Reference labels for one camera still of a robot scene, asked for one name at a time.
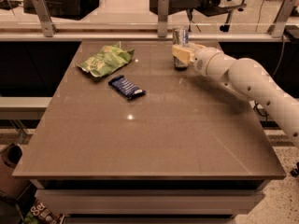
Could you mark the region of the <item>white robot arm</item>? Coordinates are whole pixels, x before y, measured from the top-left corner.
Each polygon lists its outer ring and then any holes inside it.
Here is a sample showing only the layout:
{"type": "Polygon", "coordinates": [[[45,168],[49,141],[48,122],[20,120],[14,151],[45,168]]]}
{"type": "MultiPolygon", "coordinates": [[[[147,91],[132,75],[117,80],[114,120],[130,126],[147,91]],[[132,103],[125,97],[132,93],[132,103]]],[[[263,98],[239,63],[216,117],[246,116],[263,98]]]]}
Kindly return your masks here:
{"type": "Polygon", "coordinates": [[[299,147],[299,102],[281,89],[258,62],[235,59],[219,49],[194,43],[174,45],[172,54],[239,99],[256,101],[299,147]]]}

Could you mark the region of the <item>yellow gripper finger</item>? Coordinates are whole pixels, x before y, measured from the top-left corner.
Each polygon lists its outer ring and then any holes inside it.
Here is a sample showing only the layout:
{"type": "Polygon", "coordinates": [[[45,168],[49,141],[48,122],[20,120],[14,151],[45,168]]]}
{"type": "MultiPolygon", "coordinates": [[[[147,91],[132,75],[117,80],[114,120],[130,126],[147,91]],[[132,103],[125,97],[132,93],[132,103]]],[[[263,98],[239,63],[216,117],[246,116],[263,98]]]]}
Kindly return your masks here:
{"type": "Polygon", "coordinates": [[[190,42],[188,45],[189,45],[189,48],[192,49],[192,50],[203,49],[203,48],[206,47],[204,45],[193,43],[193,42],[190,42]]]}
{"type": "Polygon", "coordinates": [[[194,50],[189,47],[173,45],[172,54],[184,64],[190,64],[194,62],[194,50]]]}

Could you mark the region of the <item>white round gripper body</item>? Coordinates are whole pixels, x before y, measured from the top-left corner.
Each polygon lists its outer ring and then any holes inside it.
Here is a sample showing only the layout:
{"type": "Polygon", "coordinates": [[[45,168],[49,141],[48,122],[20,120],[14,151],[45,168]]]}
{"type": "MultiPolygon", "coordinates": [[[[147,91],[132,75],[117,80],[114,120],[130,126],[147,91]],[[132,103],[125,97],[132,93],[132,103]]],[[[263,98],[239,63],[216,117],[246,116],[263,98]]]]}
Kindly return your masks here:
{"type": "Polygon", "coordinates": [[[198,48],[192,53],[193,67],[204,77],[222,78],[234,62],[233,57],[212,47],[198,48]]]}

